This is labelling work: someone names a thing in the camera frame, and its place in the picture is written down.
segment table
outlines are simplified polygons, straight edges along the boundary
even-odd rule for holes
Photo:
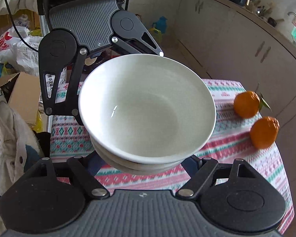
[[[294,208],[289,183],[280,152],[274,143],[270,148],[257,150],[253,147],[249,131],[261,116],[241,119],[233,110],[236,94],[245,89],[239,82],[203,79],[216,105],[216,125],[207,144],[196,154],[199,158],[212,157],[220,163],[233,163],[235,158],[243,158],[267,179],[284,197],[286,214],[279,226],[284,233],[294,217]],[[68,84],[58,87],[56,101],[65,100]],[[79,126],[74,117],[54,116],[51,130],[51,158],[53,162],[63,162],[76,155],[86,156],[94,150],[88,132]],[[109,165],[103,166],[95,178],[110,193],[114,189],[170,189],[176,192],[189,179],[181,165],[157,175],[138,176],[125,174]]]

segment blue pitcher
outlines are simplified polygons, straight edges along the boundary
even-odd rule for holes
[[[157,22],[152,23],[152,27],[156,28],[161,31],[161,34],[164,34],[167,29],[167,23],[166,23],[165,17],[160,17],[160,19]]]

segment striped tablecloth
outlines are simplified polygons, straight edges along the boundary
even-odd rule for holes
[[[248,161],[285,198],[286,215],[279,231],[284,233],[294,217],[294,208],[283,161],[274,143],[270,148],[257,150],[253,147],[249,130],[261,116],[251,119],[239,118],[233,110],[237,93],[245,89],[239,82],[225,80],[203,80],[209,88],[217,110],[214,132],[207,144],[196,154],[199,158],[212,157],[220,163],[233,163],[235,158]],[[57,101],[66,97],[68,84],[60,85]],[[54,116],[51,131],[51,158],[54,162],[66,161],[75,155],[86,156],[94,150],[89,134],[73,117]],[[189,179],[181,165],[157,175],[138,176],[125,174],[109,165],[103,166],[96,179],[111,193],[114,189],[171,189],[176,192]]]

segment orange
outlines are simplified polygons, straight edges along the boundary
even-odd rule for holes
[[[234,99],[234,110],[243,119],[253,117],[260,106],[259,96],[252,91],[239,93]]]
[[[273,117],[259,119],[250,130],[251,141],[257,149],[269,148],[276,140],[280,124]]]

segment white bowl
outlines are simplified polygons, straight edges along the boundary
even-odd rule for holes
[[[177,161],[174,163],[167,163],[167,164],[140,164],[132,161],[125,160],[123,158],[120,158],[113,153],[110,153],[107,149],[105,149],[101,144],[99,144],[93,137],[90,136],[91,142],[93,147],[97,149],[101,149],[101,153],[103,153],[106,157],[108,157],[110,160],[116,162],[117,164],[120,164],[124,167],[135,169],[135,170],[141,170],[141,171],[154,171],[154,170],[162,170],[165,168],[172,168],[177,165],[179,165],[182,161]]]
[[[212,95],[193,71],[148,54],[120,56],[91,72],[80,91],[79,112],[101,146],[141,164],[193,155],[216,120]]]
[[[103,150],[98,147],[97,145],[94,145],[94,140],[91,139],[91,142],[96,150],[96,152],[98,153],[98,155],[110,166],[116,168],[117,170],[120,170],[124,173],[128,173],[128,174],[132,174],[132,175],[154,175],[154,174],[159,174],[165,171],[168,171],[170,169],[172,169],[173,167],[169,167],[169,168],[164,168],[164,169],[154,169],[154,170],[135,170],[135,169],[131,169],[128,167],[125,167],[123,165],[120,165],[118,163],[116,163],[115,161],[111,160],[110,158],[108,158],[104,153]]]

